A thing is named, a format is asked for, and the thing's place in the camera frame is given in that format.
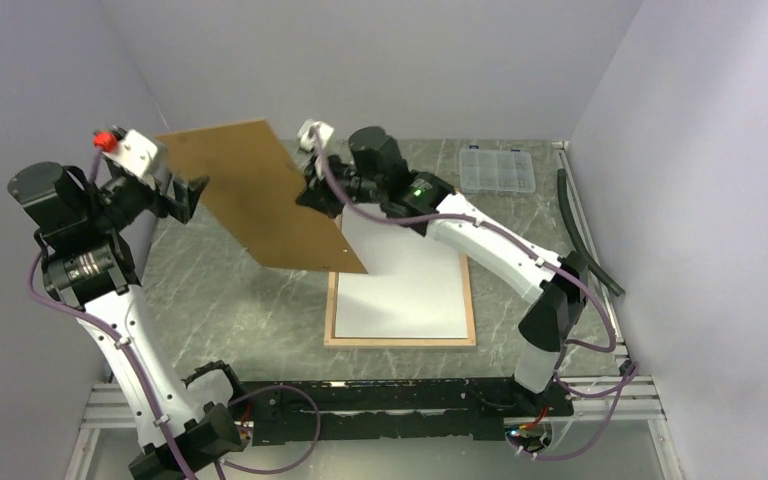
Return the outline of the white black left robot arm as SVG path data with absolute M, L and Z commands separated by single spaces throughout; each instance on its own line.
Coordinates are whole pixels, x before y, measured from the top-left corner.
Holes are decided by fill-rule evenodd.
M 191 479 L 246 447 L 237 426 L 246 392 L 233 369 L 214 361 L 181 378 L 157 343 L 123 229 L 141 213 L 192 217 L 207 179 L 174 179 L 174 192 L 152 178 L 112 166 L 91 182 L 75 166 L 39 162 L 17 173 L 9 194 L 36 224 L 44 305 L 77 319 L 102 351 L 133 415 L 141 448 L 129 464 L 135 479 Z

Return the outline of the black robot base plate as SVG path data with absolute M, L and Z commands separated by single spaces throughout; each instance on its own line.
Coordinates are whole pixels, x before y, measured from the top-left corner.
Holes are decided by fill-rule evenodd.
M 570 417 L 569 395 L 533 394 L 511 377 L 246 381 L 234 417 L 257 446 L 290 442 L 469 437 L 500 440 L 516 425 Z

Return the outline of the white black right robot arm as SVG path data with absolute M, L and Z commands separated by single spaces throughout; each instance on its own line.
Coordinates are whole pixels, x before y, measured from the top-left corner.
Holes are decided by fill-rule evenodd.
M 297 135 L 309 156 L 297 203 L 338 224 L 365 265 L 337 280 L 340 320 L 430 322 L 466 310 L 462 263 L 481 265 L 525 299 L 510 401 L 524 415 L 549 399 L 567 338 L 596 297 L 586 260 L 540 247 L 481 212 L 439 176 L 410 168 L 379 127 L 354 135 L 352 159 L 337 153 L 329 125 Z

